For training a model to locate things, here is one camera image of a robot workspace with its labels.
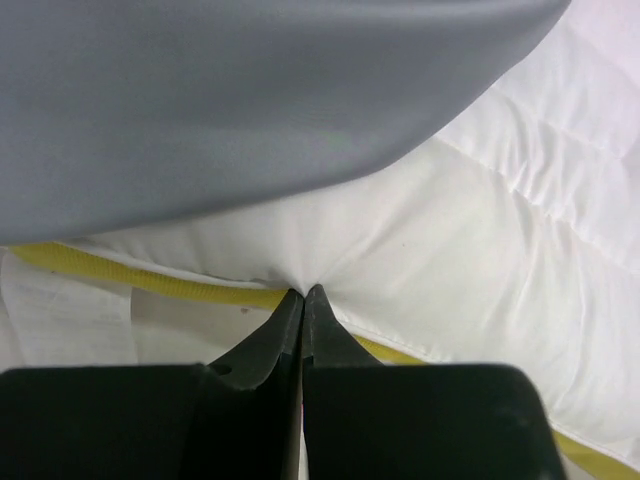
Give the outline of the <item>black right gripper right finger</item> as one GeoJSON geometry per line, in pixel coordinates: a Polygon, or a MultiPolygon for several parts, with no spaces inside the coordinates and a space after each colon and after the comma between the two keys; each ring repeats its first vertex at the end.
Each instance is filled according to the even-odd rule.
{"type": "Polygon", "coordinates": [[[312,479],[562,479],[539,395],[503,364],[388,366],[305,300],[303,413],[312,479]]]}

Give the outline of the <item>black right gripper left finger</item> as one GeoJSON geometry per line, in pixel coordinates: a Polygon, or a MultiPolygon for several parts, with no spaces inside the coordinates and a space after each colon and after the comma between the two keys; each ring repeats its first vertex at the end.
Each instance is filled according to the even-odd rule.
{"type": "Polygon", "coordinates": [[[299,410],[303,298],[209,364],[1,376],[5,479],[277,479],[299,410]]]}

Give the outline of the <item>white pillow yellow edge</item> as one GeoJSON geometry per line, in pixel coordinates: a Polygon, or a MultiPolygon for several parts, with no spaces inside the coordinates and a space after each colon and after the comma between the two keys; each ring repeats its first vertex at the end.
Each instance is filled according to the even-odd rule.
{"type": "Polygon", "coordinates": [[[561,451],[639,475],[639,5],[574,1],[432,138],[364,178],[1,252],[1,366],[212,360],[321,284],[389,363],[503,362],[561,451]]]}

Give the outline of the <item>grey pillowcase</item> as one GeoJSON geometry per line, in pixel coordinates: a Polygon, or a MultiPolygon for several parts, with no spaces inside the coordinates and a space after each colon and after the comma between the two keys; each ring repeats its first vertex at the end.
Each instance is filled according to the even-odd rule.
{"type": "Polygon", "coordinates": [[[528,55],[564,1],[5,1],[1,241],[356,179],[528,55]]]}

